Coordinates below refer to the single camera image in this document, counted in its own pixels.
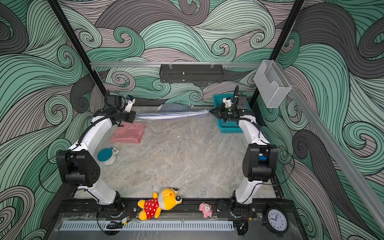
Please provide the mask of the teal plastic basket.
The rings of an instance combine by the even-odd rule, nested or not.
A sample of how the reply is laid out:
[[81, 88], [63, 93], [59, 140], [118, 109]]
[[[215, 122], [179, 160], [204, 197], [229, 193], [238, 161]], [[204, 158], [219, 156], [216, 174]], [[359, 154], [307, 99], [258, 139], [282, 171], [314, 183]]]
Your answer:
[[253, 127], [247, 96], [230, 96], [230, 94], [214, 95], [215, 108], [210, 113], [218, 119], [221, 133], [243, 133]]

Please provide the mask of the red white striped tank top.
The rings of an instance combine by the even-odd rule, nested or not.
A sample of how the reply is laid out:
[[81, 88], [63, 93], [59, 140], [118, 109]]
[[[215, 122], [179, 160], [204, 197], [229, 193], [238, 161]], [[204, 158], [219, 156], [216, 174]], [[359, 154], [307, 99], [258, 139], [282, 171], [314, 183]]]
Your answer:
[[142, 141], [146, 126], [146, 123], [123, 122], [122, 127], [116, 128], [110, 141], [113, 143], [139, 144]]

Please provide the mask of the blue white striped tank top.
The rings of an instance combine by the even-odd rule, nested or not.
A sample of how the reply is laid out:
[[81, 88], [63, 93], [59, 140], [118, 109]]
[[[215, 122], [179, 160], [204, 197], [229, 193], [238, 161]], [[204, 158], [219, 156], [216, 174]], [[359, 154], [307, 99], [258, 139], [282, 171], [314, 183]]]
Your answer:
[[177, 103], [162, 104], [153, 113], [136, 113], [135, 120], [177, 120], [185, 118], [204, 118], [210, 113], [206, 108], [196, 108], [194, 105], [182, 105]]

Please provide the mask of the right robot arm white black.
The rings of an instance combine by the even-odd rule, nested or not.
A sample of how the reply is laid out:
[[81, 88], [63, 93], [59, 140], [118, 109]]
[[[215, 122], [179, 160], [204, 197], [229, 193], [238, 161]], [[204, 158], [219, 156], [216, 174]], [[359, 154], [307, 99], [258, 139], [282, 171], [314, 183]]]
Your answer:
[[269, 143], [257, 123], [255, 114], [247, 106], [247, 97], [241, 95], [239, 86], [232, 97], [223, 98], [222, 103], [210, 113], [223, 123], [236, 124], [248, 143], [242, 163], [244, 178], [234, 191], [234, 205], [249, 205], [259, 188], [267, 185], [275, 175], [278, 162], [278, 148]]

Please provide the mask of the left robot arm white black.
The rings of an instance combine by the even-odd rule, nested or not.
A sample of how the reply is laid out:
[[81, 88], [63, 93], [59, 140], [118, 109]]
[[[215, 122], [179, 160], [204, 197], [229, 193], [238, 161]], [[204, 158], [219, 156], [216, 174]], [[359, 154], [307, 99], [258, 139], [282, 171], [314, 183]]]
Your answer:
[[101, 169], [94, 159], [95, 151], [107, 131], [122, 122], [132, 123], [136, 112], [133, 96], [104, 96], [104, 107], [96, 111], [90, 125], [69, 150], [60, 151], [56, 156], [61, 180], [85, 191], [101, 206], [110, 206], [118, 211], [123, 209], [121, 196], [112, 190], [100, 177]]

